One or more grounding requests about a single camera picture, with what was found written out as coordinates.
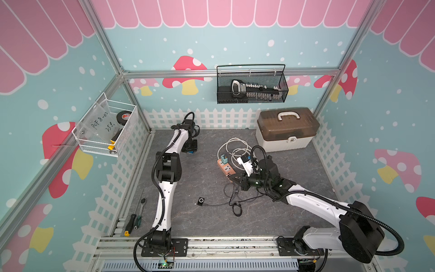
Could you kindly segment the black mp3 player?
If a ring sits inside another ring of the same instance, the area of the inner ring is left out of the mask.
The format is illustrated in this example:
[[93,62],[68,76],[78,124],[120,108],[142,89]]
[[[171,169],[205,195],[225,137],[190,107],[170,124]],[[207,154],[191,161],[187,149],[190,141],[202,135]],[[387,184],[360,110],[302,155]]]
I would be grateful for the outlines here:
[[198,206],[203,206],[204,202],[205,202],[205,199],[202,198],[202,197],[200,197],[200,198],[198,199],[197,205],[198,205]]

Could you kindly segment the teal usb charger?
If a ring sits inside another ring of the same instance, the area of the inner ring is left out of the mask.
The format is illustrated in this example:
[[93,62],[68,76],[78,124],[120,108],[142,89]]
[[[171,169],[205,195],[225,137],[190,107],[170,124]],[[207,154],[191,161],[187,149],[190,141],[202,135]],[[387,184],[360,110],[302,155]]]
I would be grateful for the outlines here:
[[222,155],[222,156],[220,157],[220,161],[221,161],[222,164],[227,164],[227,163],[228,163],[228,158],[227,158],[227,156],[226,156],[226,155]]

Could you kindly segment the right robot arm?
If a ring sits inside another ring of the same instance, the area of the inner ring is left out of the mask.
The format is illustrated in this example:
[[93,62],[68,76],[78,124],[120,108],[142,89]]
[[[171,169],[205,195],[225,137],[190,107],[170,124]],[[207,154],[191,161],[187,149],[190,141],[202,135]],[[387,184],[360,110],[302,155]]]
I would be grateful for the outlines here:
[[362,202],[338,202],[305,189],[282,177],[271,156],[261,160],[243,158],[240,163],[244,172],[229,175],[240,189],[263,189],[273,201],[304,209],[332,225],[330,228],[301,227],[293,238],[298,254],[332,249],[369,264],[374,256],[395,256],[403,252],[405,243],[400,234],[374,218]]

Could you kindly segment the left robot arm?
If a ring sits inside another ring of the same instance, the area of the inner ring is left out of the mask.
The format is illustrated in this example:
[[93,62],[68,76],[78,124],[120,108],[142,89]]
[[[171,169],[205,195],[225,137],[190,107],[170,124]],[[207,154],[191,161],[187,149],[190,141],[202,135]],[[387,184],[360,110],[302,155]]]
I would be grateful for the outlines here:
[[151,181],[158,192],[157,207],[149,233],[139,240],[139,246],[161,256],[173,249],[171,240],[171,212],[177,183],[182,176],[181,153],[197,151],[196,137],[200,129],[195,124],[195,113],[189,112],[183,120],[171,126],[173,136],[167,146],[156,153],[151,169]]

